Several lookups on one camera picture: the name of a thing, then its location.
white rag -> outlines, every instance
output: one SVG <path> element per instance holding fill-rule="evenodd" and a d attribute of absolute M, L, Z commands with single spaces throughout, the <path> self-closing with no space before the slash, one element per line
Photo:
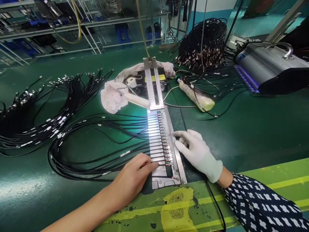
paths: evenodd
<path fill-rule="evenodd" d="M 124 87 L 126 87 L 125 84 L 114 81 L 104 84 L 104 89 L 101 90 L 101 103 L 107 112 L 115 114 L 121 107 L 128 104 L 126 97 L 116 91 L 116 89 Z M 120 89 L 120 91 L 124 94 L 129 93 L 128 88 Z"/>
<path fill-rule="evenodd" d="M 149 62 L 150 68 L 153 68 L 153 62 Z M 159 62 L 157 61 L 158 68 L 164 68 L 165 76 L 167 78 L 174 78 L 175 71 L 174 65 L 169 62 Z M 124 69 L 113 81 L 108 81 L 104 85 L 104 89 L 101 91 L 101 102 L 109 113 L 115 114 L 118 110 L 128 104 L 125 96 L 118 93 L 115 89 L 123 88 L 126 85 L 123 81 L 129 76 L 136 76 L 138 72 L 145 70 L 144 63 L 139 63 L 131 68 Z M 120 89 L 124 94 L 129 93 L 128 88 Z"/>

metal handle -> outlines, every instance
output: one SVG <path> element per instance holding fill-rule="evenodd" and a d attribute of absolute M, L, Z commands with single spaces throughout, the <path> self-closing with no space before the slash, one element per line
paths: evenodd
<path fill-rule="evenodd" d="M 271 47 L 275 47 L 275 46 L 277 46 L 277 45 L 285 46 L 285 47 L 289 50 L 289 51 L 287 52 L 287 54 L 285 54 L 285 55 L 283 56 L 284 59 L 286 59 L 286 60 L 288 60 L 288 59 L 295 59 L 295 58 L 293 57 L 293 47 L 292 47 L 292 45 L 289 44 L 289 43 L 285 43 L 285 42 L 274 43 L 274 44 L 272 44 L 272 45 L 267 46 L 266 49 L 271 48 Z"/>

polka dot fabric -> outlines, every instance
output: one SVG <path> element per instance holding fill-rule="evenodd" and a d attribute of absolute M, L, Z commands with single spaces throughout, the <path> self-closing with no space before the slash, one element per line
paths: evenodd
<path fill-rule="evenodd" d="M 309 231 L 309 221 L 294 202 L 255 179 L 234 173 L 233 176 L 232 184 L 223 191 L 246 231 Z"/>

yellow hose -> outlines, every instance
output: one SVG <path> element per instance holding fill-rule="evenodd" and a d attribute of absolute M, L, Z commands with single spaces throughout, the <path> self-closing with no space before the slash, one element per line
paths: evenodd
<path fill-rule="evenodd" d="M 70 43 L 70 44 L 77 44 L 79 43 L 80 39 L 81 39 L 81 25 L 80 25 L 80 19 L 78 17 L 78 13 L 77 13 L 77 9 L 76 9 L 76 5 L 75 5 L 75 1 L 74 0 L 71 0 L 72 1 L 72 5 L 73 5 L 73 9 L 75 11 L 75 15 L 76 15 L 76 18 L 77 18 L 77 24 L 78 24 L 78 38 L 77 40 L 71 42 L 71 41 L 67 41 L 65 38 L 61 37 L 61 35 L 58 34 L 58 32 L 56 32 L 56 30 L 54 30 L 54 32 L 56 33 L 56 35 L 62 39 L 64 42 L 67 42 L 67 43 Z"/>
<path fill-rule="evenodd" d="M 136 6 L 137 6 L 138 20 L 139 20 L 139 25 L 141 27 L 141 32 L 142 32 L 142 36 L 143 36 L 143 40 L 144 40 L 145 49 L 146 49 L 148 57 L 150 57 L 150 55 L 148 53 L 148 48 L 147 48 L 147 45 L 146 45 L 146 40 L 145 40 L 143 26 L 142 26 L 141 12 L 139 10 L 139 1 L 138 0 L 136 0 Z"/>

purple light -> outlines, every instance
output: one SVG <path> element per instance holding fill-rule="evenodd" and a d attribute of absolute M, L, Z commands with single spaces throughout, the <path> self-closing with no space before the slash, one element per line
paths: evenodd
<path fill-rule="evenodd" d="M 239 73 L 239 75 L 241 76 L 241 78 L 243 79 L 243 81 L 248 85 L 250 90 L 252 90 L 253 92 L 256 92 L 256 93 L 260 93 L 258 91 L 258 85 L 249 76 L 249 74 L 242 67 L 240 67 L 239 65 L 235 65 L 234 67 L 237 70 L 237 72 Z"/>

